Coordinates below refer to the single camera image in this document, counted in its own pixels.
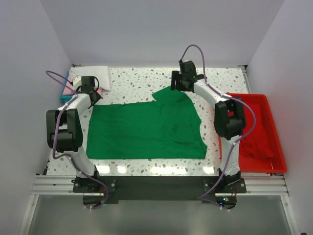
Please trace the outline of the green t shirt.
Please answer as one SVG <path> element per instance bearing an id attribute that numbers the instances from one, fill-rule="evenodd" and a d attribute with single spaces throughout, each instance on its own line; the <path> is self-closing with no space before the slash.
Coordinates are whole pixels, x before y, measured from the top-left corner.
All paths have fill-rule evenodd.
<path id="1" fill-rule="evenodd" d="M 201 119 L 183 92 L 164 88 L 148 102 L 95 105 L 87 156 L 97 160 L 205 159 Z"/>

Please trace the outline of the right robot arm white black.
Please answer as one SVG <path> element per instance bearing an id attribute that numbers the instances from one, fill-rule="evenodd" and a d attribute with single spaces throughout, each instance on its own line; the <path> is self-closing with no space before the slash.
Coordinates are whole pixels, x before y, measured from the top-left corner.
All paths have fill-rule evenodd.
<path id="1" fill-rule="evenodd" d="M 239 181 L 239 138 L 246 128 L 241 100 L 209 85 L 204 74 L 197 74 L 192 61 L 179 60 L 179 68 L 172 72 L 171 90 L 193 92 L 214 108 L 214 128 L 221 144 L 219 175 L 226 184 Z"/>

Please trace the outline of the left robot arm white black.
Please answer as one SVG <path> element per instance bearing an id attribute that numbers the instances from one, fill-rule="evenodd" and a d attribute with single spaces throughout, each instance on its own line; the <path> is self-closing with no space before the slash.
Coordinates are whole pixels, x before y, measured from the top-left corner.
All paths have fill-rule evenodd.
<path id="1" fill-rule="evenodd" d="M 76 171 L 76 177 L 97 179 L 96 166 L 83 149 L 83 128 L 80 116 L 100 99 L 99 80 L 95 76 L 80 77 L 71 100 L 62 107 L 46 113 L 47 144 L 54 160 L 67 158 Z"/>

